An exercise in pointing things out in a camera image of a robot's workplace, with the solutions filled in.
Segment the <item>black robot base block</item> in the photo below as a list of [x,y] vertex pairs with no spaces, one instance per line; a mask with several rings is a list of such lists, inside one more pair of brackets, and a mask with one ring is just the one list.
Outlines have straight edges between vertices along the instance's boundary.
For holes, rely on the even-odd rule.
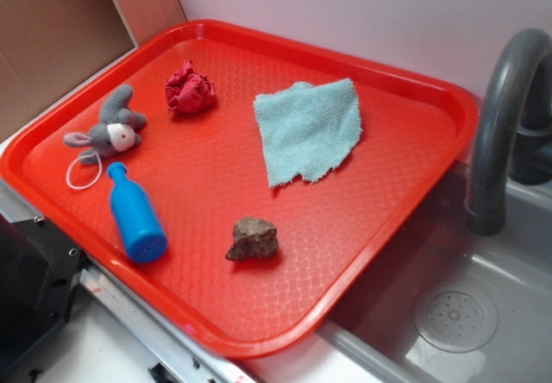
[[54,223],[1,219],[1,373],[68,322],[84,263]]

